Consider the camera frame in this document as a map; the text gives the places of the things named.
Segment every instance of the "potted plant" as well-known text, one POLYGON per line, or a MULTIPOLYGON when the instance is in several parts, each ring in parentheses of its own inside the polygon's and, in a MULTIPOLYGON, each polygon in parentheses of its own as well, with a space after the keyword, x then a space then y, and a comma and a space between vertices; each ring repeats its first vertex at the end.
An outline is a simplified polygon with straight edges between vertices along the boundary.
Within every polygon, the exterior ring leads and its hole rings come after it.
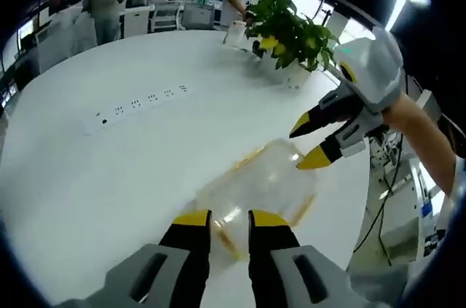
POLYGON ((339 40, 325 26, 315 25, 308 17, 299 17, 291 0, 260 0, 248 6, 247 11, 254 16, 254 24, 246 36, 261 39, 254 43, 253 51, 263 55, 263 60, 275 62, 276 70, 290 66, 284 75, 288 78, 283 81, 297 83, 292 87, 300 87, 320 61, 325 70, 333 61, 328 41, 339 43, 339 40))

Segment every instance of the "white table surface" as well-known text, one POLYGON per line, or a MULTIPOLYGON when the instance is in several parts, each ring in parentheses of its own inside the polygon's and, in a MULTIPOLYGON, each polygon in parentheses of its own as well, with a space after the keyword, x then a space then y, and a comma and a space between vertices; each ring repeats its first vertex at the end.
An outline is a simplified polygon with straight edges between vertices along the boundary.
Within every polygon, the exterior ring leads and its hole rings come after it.
MULTIPOLYGON (((287 138, 336 85, 316 72, 272 86, 220 31, 135 36, 66 60, 32 81, 9 121, 0 203, 13 251, 51 303, 84 298, 110 268, 158 243, 206 183, 287 138), (91 114, 151 90, 194 92, 86 135, 91 114)), ((338 126, 293 140, 304 153, 338 126)), ((318 196, 295 234, 346 269, 366 205, 368 149, 315 172, 318 196)), ((253 307, 246 263, 209 279, 203 307, 253 307)))

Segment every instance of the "green leaves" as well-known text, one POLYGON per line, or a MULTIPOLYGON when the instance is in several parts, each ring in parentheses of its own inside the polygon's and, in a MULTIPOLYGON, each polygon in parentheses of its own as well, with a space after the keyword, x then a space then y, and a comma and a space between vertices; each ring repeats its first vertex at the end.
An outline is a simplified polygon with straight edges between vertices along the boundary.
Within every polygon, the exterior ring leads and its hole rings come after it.
POLYGON ((333 61, 328 40, 338 43, 339 40, 326 27, 315 25, 311 18, 298 17, 291 0, 260 0, 246 10, 255 15, 254 26, 246 31, 248 38, 275 38, 277 43, 268 46, 274 47, 272 57, 277 59, 276 69, 285 68, 297 59, 300 63, 306 61, 305 68, 314 71, 319 63, 317 57, 322 58, 324 69, 333 61))

